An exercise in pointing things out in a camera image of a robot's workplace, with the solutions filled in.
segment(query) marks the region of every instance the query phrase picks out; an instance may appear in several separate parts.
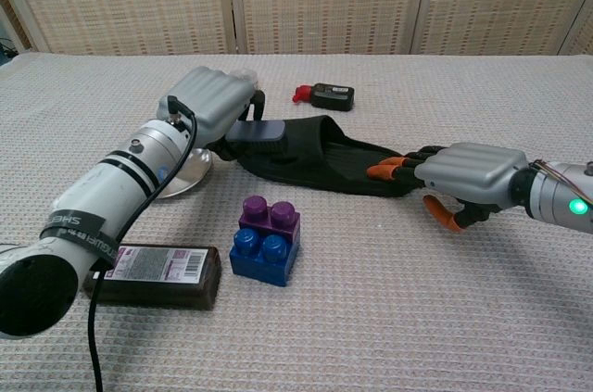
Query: lego duplo block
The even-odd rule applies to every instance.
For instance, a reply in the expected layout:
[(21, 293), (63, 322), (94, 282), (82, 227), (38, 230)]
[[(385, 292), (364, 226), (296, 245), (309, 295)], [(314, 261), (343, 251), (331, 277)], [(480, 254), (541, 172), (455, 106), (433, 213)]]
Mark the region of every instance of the lego duplo block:
[(239, 228), (251, 228), (264, 237), (278, 234), (292, 244), (300, 235), (300, 213), (290, 202), (276, 202), (268, 207), (262, 196), (251, 196), (243, 202)]
[(284, 287), (298, 245), (298, 238), (290, 243), (278, 234), (264, 237), (252, 228), (242, 228), (234, 234), (229, 254), (233, 273)]

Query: red object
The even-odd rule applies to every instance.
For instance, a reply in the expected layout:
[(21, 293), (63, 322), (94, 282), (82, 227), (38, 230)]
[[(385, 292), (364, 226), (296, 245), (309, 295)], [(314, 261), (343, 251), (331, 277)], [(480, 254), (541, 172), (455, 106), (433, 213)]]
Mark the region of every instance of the red object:
[(301, 84), (299, 87), (297, 87), (295, 90), (295, 95), (293, 96), (293, 102), (310, 102), (311, 88), (312, 86), (307, 84)]

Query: blue block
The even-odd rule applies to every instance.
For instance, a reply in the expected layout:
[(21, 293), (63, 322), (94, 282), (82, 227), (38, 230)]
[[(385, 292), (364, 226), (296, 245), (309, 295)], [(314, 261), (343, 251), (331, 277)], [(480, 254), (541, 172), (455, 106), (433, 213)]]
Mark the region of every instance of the blue block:
[(299, 237), (291, 244), (278, 234), (263, 237), (251, 228), (242, 228), (234, 234), (234, 245), (229, 254), (233, 273), (286, 286), (297, 256)]

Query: black slipper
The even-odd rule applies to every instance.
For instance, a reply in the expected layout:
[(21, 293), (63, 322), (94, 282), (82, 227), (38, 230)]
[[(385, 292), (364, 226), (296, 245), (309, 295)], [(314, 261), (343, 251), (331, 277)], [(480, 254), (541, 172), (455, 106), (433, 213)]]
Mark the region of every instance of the black slipper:
[(367, 168), (393, 156), (391, 149), (353, 140), (329, 116), (285, 120), (286, 147), (264, 154), (247, 149), (239, 163), (264, 179), (352, 195), (403, 196), (413, 188), (372, 181)]

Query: purple lego brick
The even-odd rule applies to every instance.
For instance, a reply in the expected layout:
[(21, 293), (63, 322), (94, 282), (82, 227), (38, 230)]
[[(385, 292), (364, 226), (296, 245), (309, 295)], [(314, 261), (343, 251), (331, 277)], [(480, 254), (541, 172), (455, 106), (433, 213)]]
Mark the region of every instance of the purple lego brick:
[(300, 213), (290, 202), (276, 202), (268, 207), (262, 196), (251, 196), (243, 202), (239, 228), (252, 228), (262, 236), (278, 234), (293, 244), (300, 234)]

